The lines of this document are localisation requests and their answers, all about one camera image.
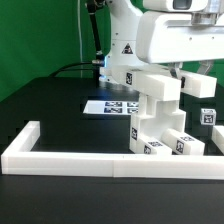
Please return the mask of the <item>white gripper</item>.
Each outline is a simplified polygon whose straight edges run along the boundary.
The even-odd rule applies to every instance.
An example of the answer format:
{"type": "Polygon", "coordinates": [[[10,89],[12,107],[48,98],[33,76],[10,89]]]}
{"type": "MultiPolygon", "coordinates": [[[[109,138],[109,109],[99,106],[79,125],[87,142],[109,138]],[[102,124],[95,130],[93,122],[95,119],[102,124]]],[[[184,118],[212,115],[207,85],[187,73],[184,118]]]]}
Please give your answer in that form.
{"type": "Polygon", "coordinates": [[[182,62],[200,61],[197,73],[207,75],[213,60],[224,59],[224,15],[214,26],[193,26],[188,13],[148,11],[138,25],[136,55],[149,64],[170,63],[176,79],[182,62]]]}

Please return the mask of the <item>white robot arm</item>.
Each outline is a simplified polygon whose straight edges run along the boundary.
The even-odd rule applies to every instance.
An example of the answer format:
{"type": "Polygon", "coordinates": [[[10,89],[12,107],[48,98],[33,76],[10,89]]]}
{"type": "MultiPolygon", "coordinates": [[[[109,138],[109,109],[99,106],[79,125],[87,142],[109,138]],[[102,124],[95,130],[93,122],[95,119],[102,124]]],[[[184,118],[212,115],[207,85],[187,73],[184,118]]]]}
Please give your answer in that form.
{"type": "Polygon", "coordinates": [[[95,38],[95,14],[103,7],[109,8],[111,46],[104,54],[97,45],[96,54],[106,78],[115,77],[117,66],[154,64],[166,64],[177,78],[182,64],[194,61],[205,75],[215,60],[224,59],[224,0],[143,0],[142,9],[131,0],[87,0],[95,38]]]}

